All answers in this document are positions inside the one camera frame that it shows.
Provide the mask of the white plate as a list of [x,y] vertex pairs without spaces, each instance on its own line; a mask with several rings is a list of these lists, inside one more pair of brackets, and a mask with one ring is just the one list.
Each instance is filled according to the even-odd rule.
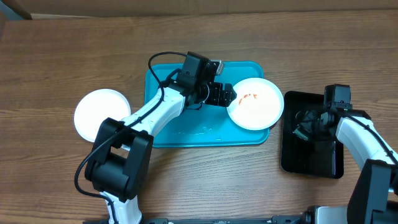
[[251,131],[267,129],[280,119],[284,98],[279,88],[264,78],[247,78],[235,84],[237,97],[227,107],[231,120]]
[[101,123],[106,118],[119,121],[131,115],[131,107],[125,96],[111,89],[92,91],[84,96],[74,113],[77,133],[85,140],[94,142]]

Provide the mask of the green scouring sponge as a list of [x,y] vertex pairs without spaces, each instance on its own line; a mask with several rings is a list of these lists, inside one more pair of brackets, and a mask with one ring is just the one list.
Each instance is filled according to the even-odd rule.
[[304,141],[308,140],[308,131],[301,124],[297,125],[294,134]]

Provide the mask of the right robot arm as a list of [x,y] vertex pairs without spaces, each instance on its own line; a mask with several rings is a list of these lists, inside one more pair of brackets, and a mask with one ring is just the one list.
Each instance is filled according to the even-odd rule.
[[365,116],[350,110],[309,111],[298,117],[294,133],[304,140],[336,138],[345,145],[361,174],[345,207],[313,207],[297,223],[397,223],[397,153]]

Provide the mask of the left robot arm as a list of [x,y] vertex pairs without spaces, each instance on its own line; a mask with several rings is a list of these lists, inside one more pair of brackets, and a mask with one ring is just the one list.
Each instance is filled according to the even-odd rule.
[[236,97],[230,84],[168,78],[136,113],[121,121],[105,119],[78,170],[93,184],[94,197],[106,201],[108,223],[141,222],[137,195],[147,175],[154,137],[167,123],[193,104],[227,107]]

